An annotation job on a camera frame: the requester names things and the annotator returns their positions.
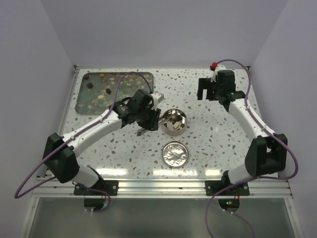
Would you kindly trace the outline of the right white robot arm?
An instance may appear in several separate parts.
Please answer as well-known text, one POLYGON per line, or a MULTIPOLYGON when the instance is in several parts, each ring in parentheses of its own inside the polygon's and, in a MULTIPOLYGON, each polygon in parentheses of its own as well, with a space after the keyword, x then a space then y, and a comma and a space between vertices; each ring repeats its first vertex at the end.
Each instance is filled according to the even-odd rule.
POLYGON ((246 94, 236 90, 234 72, 216 70, 211 78, 200 78, 198 100, 203 99, 204 90, 207 91, 207 100, 218 101, 237 120, 251 143, 245 162, 223 173, 220 183, 222 192, 233 194, 241 181, 283 171, 286 167, 287 150, 271 135, 285 145, 288 143, 287 137, 265 127, 262 119, 248 105, 246 94))

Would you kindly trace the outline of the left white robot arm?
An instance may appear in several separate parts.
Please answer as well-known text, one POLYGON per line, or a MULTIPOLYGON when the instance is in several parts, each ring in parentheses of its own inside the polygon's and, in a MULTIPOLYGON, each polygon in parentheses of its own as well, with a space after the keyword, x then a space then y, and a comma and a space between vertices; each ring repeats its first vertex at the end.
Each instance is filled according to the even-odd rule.
POLYGON ((95 169, 80 165, 79 156, 104 136, 129 124, 137 123, 144 130, 156 131, 161 112, 158 105, 163 100, 161 93, 137 90, 133 97, 115 102, 83 127, 64 135, 51 134, 44 150, 45 165, 60 183, 75 182, 91 194, 99 194, 103 178, 95 169))

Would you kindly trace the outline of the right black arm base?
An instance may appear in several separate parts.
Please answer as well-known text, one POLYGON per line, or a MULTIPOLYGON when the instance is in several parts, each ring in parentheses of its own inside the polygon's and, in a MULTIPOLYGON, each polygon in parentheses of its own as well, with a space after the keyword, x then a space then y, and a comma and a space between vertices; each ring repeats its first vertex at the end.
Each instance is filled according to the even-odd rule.
POLYGON ((207 196, 213 196, 217 192, 224 190, 219 196, 249 196, 249 186, 247 183, 239 184, 231 188, 227 188, 230 184, 224 185, 220 180, 206 180, 205 190, 207 196))

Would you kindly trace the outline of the embossed silver tin lid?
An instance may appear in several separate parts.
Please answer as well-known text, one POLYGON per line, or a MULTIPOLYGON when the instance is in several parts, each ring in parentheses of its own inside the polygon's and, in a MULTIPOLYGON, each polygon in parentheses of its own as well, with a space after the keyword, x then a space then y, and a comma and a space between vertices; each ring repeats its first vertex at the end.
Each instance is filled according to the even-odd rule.
POLYGON ((171 141, 164 145, 161 151, 163 161, 172 168, 178 168, 188 161, 189 151, 187 147, 178 141, 171 141))

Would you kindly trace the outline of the white chocolate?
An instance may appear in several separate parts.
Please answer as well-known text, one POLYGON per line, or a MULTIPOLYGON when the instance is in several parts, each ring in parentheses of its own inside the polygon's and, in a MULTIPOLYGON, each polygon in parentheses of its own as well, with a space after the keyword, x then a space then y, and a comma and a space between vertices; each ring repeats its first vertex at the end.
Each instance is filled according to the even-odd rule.
POLYGON ((175 123, 173 124, 173 128, 174 128, 175 130, 178 130, 179 127, 180 127, 180 125, 181 125, 181 123, 177 121, 177 122, 175 122, 175 123))

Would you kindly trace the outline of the metal tweezers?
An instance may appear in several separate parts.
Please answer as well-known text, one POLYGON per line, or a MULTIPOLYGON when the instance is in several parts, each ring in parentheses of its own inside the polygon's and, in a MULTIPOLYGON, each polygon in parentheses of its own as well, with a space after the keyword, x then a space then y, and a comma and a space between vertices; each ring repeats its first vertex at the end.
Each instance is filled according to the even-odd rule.
POLYGON ((141 128, 138 129, 137 131, 137 136, 142 136, 144 133, 147 131, 157 131, 158 128, 164 124, 165 122, 168 122, 172 116, 167 116, 167 117, 159 117, 158 119, 154 119, 154 121, 142 121, 138 123, 138 126, 141 128))

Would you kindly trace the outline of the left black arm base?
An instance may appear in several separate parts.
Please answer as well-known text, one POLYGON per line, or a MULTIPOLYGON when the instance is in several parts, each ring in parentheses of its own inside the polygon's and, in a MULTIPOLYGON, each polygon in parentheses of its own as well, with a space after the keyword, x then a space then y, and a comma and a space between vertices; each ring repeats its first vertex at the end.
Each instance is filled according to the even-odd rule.
POLYGON ((76 185, 74 195, 78 196, 98 196, 106 192, 110 196, 117 196, 119 182, 117 180, 100 180, 93 187, 84 188, 82 185, 76 185))

